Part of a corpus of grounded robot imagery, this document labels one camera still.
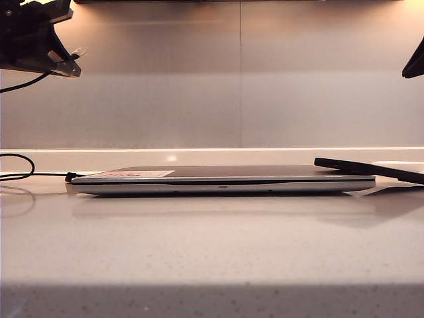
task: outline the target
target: white countertop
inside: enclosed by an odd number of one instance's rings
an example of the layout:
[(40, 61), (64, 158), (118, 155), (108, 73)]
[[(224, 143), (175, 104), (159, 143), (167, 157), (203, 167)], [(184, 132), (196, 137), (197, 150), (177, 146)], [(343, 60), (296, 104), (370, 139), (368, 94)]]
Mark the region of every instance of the white countertop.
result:
[(424, 187), (108, 198), (34, 176), (1, 191), (2, 317), (424, 312)]

